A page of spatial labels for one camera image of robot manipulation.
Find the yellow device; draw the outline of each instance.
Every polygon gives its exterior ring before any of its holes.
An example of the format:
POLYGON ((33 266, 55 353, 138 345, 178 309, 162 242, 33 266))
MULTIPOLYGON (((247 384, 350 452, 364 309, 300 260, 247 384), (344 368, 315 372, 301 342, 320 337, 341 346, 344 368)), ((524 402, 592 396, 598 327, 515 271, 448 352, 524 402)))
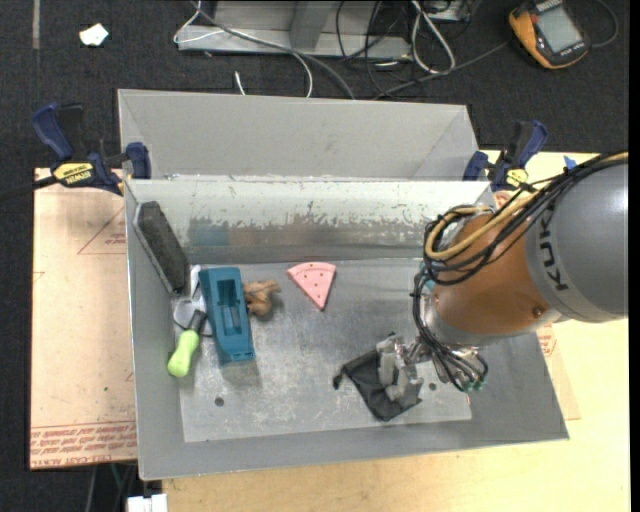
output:
POLYGON ((591 48, 591 40, 563 0, 530 0, 509 14, 521 46, 543 67, 571 66, 591 48))

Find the screwdriver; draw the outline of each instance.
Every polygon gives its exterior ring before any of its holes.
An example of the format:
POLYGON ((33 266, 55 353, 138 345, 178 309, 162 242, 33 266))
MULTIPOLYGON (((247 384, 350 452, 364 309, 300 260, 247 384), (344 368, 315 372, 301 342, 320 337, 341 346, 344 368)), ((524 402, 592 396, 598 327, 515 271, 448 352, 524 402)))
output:
POLYGON ((191 359, 200 344, 200 335, 206 320, 207 314, 196 310, 189 325, 180 334, 176 350, 167 363, 167 370, 174 377, 184 377, 189 373, 191 359))

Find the yellow clamp label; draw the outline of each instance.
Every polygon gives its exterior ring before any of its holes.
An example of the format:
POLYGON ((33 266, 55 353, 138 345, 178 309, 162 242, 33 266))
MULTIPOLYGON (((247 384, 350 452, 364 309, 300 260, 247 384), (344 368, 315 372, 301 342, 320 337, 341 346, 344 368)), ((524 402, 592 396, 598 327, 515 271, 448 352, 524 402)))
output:
POLYGON ((69 162, 60 165, 53 171, 53 175, 58 181, 65 185, 73 185, 93 176, 93 165, 89 162, 69 162))

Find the yellow-green screwdriver handle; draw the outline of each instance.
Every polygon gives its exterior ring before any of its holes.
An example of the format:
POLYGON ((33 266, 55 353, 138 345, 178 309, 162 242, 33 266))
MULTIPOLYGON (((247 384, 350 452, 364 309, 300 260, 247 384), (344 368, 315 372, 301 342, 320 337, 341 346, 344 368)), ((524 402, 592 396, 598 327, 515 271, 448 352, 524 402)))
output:
POLYGON ((200 336, 193 329, 187 329, 180 334, 178 346, 167 363, 167 370, 174 377, 184 377, 191 368, 191 357, 198 348, 200 336))

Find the pink foam cheese wedge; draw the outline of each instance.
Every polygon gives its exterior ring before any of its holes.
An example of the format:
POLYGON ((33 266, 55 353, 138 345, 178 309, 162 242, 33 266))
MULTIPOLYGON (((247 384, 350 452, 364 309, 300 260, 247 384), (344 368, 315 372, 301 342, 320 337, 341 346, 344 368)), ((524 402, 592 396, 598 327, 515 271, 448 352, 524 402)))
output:
POLYGON ((335 273, 335 265, 319 261, 301 263, 287 270, 289 278, 298 285, 320 311, 327 304, 335 273))

